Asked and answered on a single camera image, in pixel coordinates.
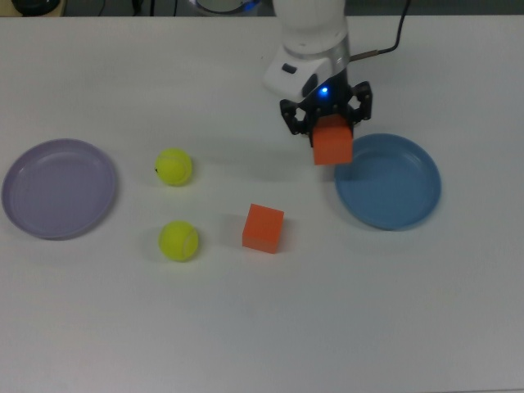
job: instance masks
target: blue plate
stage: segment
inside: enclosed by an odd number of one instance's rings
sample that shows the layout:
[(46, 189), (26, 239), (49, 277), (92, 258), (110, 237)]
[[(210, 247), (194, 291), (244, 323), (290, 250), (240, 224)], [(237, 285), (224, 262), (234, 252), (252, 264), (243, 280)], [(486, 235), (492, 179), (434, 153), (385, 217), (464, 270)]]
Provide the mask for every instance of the blue plate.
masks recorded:
[(355, 140), (353, 162), (338, 165), (339, 197), (361, 221), (395, 230), (423, 221), (440, 199), (435, 162), (417, 144), (390, 134)]

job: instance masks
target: yellow tennis ball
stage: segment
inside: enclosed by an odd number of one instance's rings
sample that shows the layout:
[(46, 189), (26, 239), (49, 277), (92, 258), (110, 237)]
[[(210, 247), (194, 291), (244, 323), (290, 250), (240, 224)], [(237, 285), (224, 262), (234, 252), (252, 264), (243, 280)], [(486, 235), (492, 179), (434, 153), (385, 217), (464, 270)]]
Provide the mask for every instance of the yellow tennis ball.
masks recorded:
[(190, 223), (173, 221), (162, 228), (158, 246), (170, 260), (184, 262), (197, 251), (198, 232)]
[(191, 178), (191, 157), (184, 150), (166, 149), (156, 158), (158, 177), (170, 186), (181, 186)]

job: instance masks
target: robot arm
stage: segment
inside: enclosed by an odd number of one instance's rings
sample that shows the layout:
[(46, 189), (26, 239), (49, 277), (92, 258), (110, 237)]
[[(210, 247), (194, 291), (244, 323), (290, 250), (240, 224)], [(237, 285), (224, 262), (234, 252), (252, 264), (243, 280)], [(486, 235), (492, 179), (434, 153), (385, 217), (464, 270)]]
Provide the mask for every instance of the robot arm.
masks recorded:
[[(264, 83), (280, 97), (282, 117), (293, 134), (306, 134), (313, 145), (318, 119), (341, 115), (351, 132), (371, 118), (373, 94), (368, 82), (348, 84), (349, 33), (345, 0), (273, 0), (282, 23), (282, 45)], [(357, 109), (349, 105), (357, 97)], [(298, 120), (296, 110), (305, 111)]]
[(282, 45), (264, 78), (279, 96), (302, 102), (350, 63), (345, 0), (274, 0)]

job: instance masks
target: black cable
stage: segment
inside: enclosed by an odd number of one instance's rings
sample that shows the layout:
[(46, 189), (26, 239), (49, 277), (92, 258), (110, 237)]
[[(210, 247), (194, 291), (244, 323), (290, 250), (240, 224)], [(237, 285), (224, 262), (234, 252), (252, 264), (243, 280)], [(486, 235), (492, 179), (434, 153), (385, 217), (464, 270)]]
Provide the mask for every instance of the black cable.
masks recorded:
[(400, 17), (399, 28), (397, 29), (397, 32), (396, 32), (395, 45), (387, 49), (381, 49), (380, 51), (375, 49), (374, 51), (369, 51), (369, 52), (359, 53), (358, 55), (353, 55), (350, 58), (350, 61), (363, 60), (363, 59), (367, 59), (368, 57), (383, 55), (384, 53), (393, 52), (396, 48), (398, 48), (400, 44), (400, 36), (402, 35), (402, 27), (404, 26), (404, 19), (406, 18), (406, 15), (408, 15), (408, 10), (409, 10), (410, 5), (411, 5), (411, 0), (406, 0), (404, 10), (402, 11), (402, 16)]
[(101, 16), (104, 12), (104, 8), (106, 8), (106, 0), (103, 0), (102, 8), (100, 8), (100, 11), (98, 12), (98, 16)]

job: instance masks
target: blue led light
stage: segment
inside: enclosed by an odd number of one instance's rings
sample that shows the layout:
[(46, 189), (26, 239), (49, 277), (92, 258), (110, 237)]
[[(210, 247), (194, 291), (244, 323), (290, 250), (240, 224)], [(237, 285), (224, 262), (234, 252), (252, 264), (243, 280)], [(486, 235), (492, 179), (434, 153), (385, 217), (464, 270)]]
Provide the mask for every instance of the blue led light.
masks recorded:
[(318, 95), (321, 97), (321, 98), (326, 98), (329, 96), (329, 89), (328, 88), (321, 88), (319, 91), (318, 91)]

